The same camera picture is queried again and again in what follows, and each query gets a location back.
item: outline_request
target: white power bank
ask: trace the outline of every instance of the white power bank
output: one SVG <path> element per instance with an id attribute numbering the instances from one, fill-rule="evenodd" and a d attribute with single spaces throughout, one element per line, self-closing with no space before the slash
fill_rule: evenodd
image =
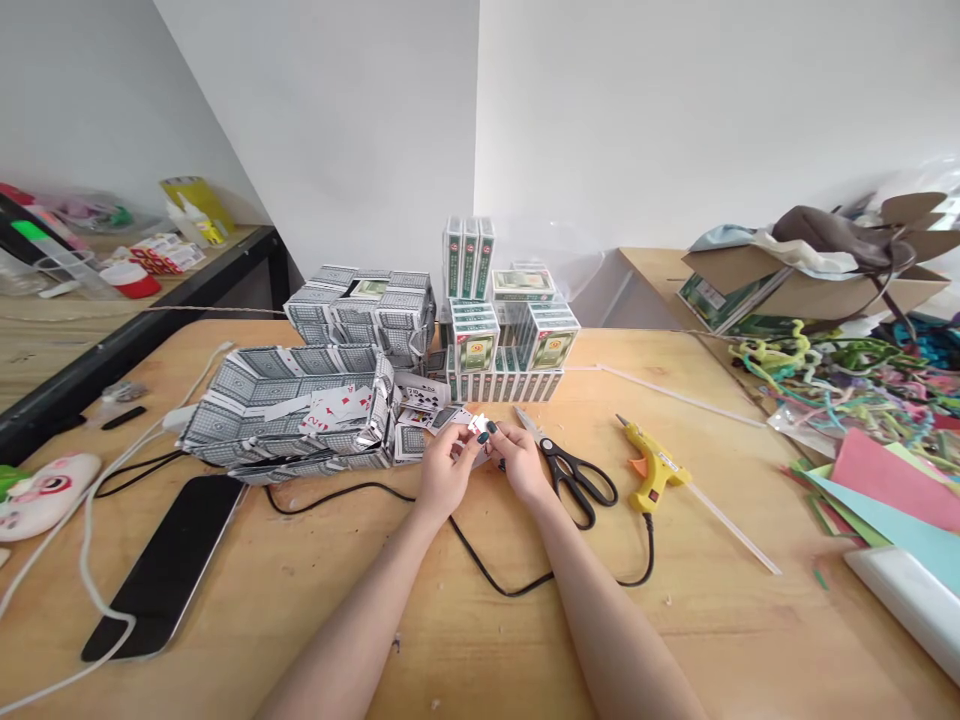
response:
<path id="1" fill-rule="evenodd" d="M 854 550 L 843 559 L 960 685 L 960 598 L 901 548 Z"/>

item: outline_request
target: yellow glue gun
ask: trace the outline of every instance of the yellow glue gun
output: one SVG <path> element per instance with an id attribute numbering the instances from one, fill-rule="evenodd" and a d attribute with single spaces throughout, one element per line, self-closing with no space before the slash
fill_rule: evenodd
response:
<path id="1" fill-rule="evenodd" d="M 636 423 L 627 422 L 617 415 L 623 423 L 627 439 L 643 455 L 642 460 L 631 460 L 630 464 L 643 478 L 643 483 L 637 492 L 630 493 L 630 507 L 640 513 L 652 513 L 660 504 L 664 486 L 685 485 L 693 478 L 690 473 L 676 462 L 660 444 L 643 431 Z"/>

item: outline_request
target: hand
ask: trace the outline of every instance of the hand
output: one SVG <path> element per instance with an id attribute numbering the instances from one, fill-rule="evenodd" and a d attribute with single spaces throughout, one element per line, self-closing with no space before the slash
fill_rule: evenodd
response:
<path id="1" fill-rule="evenodd" d="M 505 461 L 507 479 L 517 497 L 530 503 L 547 495 L 554 495 L 543 473 L 540 448 L 537 447 L 533 435 L 523 428 L 507 423 L 497 425 L 491 421 L 487 428 L 490 431 L 490 443 L 496 451 L 494 456 Z"/>
<path id="2" fill-rule="evenodd" d="M 451 423 L 433 439 L 423 454 L 418 510 L 438 523 L 450 517 L 463 500 L 473 460 L 488 436 L 488 433 L 475 436 L 466 425 Z M 456 444 L 458 440 L 464 443 L 462 449 Z"/>

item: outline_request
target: scissors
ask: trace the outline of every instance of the scissors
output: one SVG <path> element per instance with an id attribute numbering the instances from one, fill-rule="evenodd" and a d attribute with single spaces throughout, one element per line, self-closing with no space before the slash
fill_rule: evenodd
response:
<path id="1" fill-rule="evenodd" d="M 523 423 L 523 426 L 529 430 L 533 437 L 537 440 L 537 444 L 540 446 L 540 451 L 543 453 L 544 457 L 547 458 L 547 465 L 550 466 L 550 474 L 553 476 L 553 491 L 557 493 L 557 495 L 560 495 L 560 486 L 566 486 L 566 488 L 570 491 L 570 494 L 573 495 L 573 499 L 576 501 L 577 505 L 587 516 L 587 523 L 585 525 L 581 525 L 576 519 L 574 519 L 573 522 L 576 523 L 576 526 L 581 530 L 589 530 L 597 523 L 597 513 L 594 511 L 593 505 L 590 504 L 590 501 L 587 500 L 586 495 L 583 494 L 583 491 L 586 490 L 587 495 L 592 497 L 604 507 L 613 507 L 617 504 L 617 500 L 620 499 L 620 494 L 617 492 L 617 486 L 613 484 L 610 476 L 596 465 L 571 455 L 557 445 L 553 440 L 544 435 L 540 431 L 540 428 L 537 427 L 536 423 L 534 423 L 533 420 L 530 419 L 530 416 L 527 415 L 523 410 L 518 408 L 516 405 L 513 406 L 513 409 L 517 413 L 517 417 L 520 418 L 520 422 Z M 589 468 L 603 478 L 603 481 L 607 484 L 607 487 L 610 488 L 610 492 L 613 494 L 613 497 L 610 499 L 604 497 L 603 493 L 600 492 L 600 489 L 594 485 L 586 475 L 583 474 L 581 468 Z"/>

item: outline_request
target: red lid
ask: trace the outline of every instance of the red lid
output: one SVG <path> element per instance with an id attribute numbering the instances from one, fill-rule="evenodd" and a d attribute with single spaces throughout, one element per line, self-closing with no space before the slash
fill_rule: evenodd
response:
<path id="1" fill-rule="evenodd" d="M 13 185 L 7 185 L 6 183 L 0 183 L 0 192 L 6 195 L 8 198 L 13 200 L 18 205 L 33 205 L 34 197 L 29 193 L 25 193 L 18 187 Z"/>

